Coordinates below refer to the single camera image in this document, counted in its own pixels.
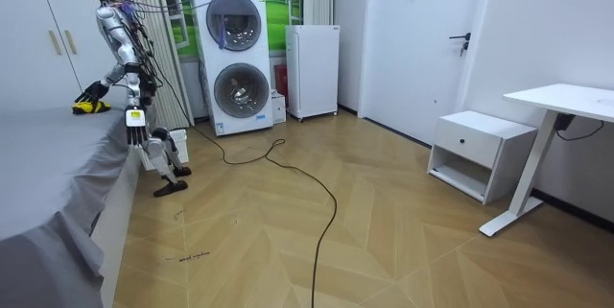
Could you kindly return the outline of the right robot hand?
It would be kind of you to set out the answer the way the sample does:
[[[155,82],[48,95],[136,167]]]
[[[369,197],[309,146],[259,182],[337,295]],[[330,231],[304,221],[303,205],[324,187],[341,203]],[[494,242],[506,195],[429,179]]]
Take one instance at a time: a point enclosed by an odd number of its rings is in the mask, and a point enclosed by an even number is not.
[[[90,103],[94,106],[101,100],[109,91],[109,86],[101,81],[92,83],[83,93],[75,100],[75,103]]]

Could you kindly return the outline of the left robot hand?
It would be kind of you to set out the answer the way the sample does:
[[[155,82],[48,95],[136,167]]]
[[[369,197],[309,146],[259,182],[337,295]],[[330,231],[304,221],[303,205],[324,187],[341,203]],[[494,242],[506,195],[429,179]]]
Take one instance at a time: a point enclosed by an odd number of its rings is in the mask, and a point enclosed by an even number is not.
[[[125,123],[128,143],[140,146],[148,139],[146,113],[137,106],[128,106],[125,110]]]

